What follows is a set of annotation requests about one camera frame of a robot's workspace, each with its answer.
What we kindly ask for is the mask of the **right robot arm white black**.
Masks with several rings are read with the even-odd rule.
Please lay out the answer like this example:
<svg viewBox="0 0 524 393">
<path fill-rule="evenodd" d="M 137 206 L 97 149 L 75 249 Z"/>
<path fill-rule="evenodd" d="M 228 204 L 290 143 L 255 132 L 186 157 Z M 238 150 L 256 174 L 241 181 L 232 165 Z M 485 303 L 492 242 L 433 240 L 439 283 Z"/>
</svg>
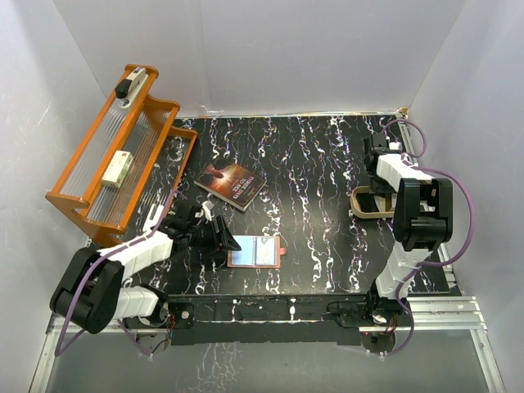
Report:
<svg viewBox="0 0 524 393">
<path fill-rule="evenodd" d="M 364 139 L 364 165 L 373 194 L 393 213 L 395 239 L 386 266 L 366 297 L 366 318 L 376 325 L 401 315 L 416 271 L 453 232 L 453 184 L 406 164 L 386 136 Z"/>
</svg>

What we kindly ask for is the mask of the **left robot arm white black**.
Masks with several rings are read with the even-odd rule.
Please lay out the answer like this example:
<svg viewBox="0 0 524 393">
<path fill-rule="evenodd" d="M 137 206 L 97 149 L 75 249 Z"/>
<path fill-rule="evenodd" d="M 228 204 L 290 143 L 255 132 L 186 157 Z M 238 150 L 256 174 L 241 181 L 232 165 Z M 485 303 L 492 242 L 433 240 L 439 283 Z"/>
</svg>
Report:
<svg viewBox="0 0 524 393">
<path fill-rule="evenodd" d="M 163 205 L 152 206 L 135 238 L 110 248 L 77 250 L 52 294 L 51 311 L 92 334 L 116 319 L 164 325 L 169 317 L 166 295 L 147 284 L 125 287 L 124 281 L 188 247 L 211 260 L 240 251 L 224 218 L 211 214 L 212 207 L 210 202 L 181 201 L 170 214 Z"/>
</svg>

